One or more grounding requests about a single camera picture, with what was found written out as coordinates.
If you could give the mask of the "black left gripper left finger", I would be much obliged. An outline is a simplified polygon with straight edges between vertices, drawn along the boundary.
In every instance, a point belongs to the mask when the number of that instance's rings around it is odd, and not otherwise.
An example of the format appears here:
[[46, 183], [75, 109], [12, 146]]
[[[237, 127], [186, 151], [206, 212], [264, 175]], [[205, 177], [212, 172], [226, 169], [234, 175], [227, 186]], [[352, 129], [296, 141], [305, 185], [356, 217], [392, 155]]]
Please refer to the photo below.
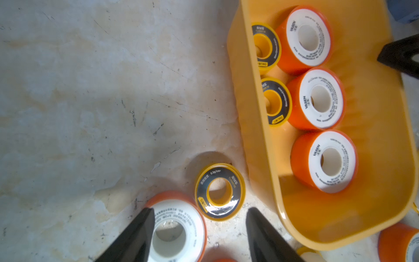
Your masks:
[[154, 228], [154, 209], [145, 207], [96, 261], [148, 261]]

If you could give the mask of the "yellow plastic storage box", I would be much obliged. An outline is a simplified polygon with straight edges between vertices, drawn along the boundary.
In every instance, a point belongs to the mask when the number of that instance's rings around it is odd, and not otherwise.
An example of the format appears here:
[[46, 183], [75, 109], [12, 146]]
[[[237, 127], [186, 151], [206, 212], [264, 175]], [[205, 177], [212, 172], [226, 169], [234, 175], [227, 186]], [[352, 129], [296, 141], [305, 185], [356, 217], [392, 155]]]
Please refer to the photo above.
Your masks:
[[378, 62], [392, 42], [385, 1], [307, 1], [334, 36], [326, 62], [343, 82], [347, 107], [339, 131], [353, 141], [358, 172], [344, 191], [321, 192], [292, 174], [290, 154], [303, 135], [288, 123], [268, 124], [252, 23], [279, 26], [301, 1], [239, 1], [227, 40], [250, 184], [303, 245], [343, 247], [399, 222], [419, 185], [419, 159], [400, 74]]

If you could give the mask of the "black yellow sealing tape roll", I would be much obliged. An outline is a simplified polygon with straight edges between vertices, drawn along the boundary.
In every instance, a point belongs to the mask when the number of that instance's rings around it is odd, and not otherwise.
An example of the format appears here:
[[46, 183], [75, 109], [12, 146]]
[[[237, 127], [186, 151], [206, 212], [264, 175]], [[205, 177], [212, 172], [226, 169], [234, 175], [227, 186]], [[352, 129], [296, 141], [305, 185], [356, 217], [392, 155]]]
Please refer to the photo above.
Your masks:
[[260, 75], [277, 66], [282, 54], [282, 45], [275, 30], [266, 23], [252, 23], [252, 33]]
[[196, 179], [194, 197], [200, 212], [212, 221], [236, 216], [246, 197], [241, 173], [231, 164], [216, 163], [203, 169]]
[[286, 123], [292, 113], [291, 94], [279, 79], [268, 77], [261, 80], [268, 124], [279, 127]]

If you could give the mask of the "orange white sealing tape roll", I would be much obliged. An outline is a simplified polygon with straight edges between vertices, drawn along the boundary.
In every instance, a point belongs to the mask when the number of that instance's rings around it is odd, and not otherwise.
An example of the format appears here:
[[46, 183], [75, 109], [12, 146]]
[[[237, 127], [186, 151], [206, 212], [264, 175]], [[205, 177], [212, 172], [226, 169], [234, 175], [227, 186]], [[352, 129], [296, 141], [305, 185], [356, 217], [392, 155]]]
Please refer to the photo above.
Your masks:
[[287, 74], [303, 74], [331, 57], [331, 26], [322, 13], [309, 5], [294, 8], [276, 33], [282, 45], [278, 67]]
[[346, 107], [344, 87], [329, 69], [315, 67], [287, 84], [292, 99], [290, 124], [304, 131], [335, 128]]
[[155, 212], [149, 262], [202, 261], [207, 245], [206, 223], [189, 196], [165, 191], [145, 206]]
[[311, 132], [294, 142], [290, 164], [301, 183], [335, 194], [345, 190], [357, 176], [359, 158], [353, 141], [338, 130]]
[[216, 259], [213, 262], [237, 262], [237, 261], [230, 258], [221, 258], [221, 259]]
[[378, 253], [381, 262], [418, 262], [419, 230], [396, 223], [379, 235]]

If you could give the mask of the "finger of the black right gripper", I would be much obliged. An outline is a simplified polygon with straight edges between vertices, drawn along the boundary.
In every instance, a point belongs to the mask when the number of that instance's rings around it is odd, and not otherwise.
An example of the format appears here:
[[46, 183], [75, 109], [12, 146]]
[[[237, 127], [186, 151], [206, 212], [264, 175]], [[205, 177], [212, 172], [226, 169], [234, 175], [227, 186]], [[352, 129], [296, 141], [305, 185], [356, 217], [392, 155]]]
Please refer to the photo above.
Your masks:
[[384, 45], [377, 61], [401, 73], [419, 78], [419, 35]]

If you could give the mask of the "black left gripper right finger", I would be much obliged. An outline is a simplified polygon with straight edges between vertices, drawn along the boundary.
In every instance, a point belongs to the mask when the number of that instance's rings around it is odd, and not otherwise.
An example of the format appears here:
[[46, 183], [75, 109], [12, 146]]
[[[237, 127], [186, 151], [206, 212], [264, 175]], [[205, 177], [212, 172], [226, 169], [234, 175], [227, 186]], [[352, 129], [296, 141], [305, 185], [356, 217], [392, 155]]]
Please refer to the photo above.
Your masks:
[[256, 207], [248, 209], [246, 228], [253, 262], [303, 261]]

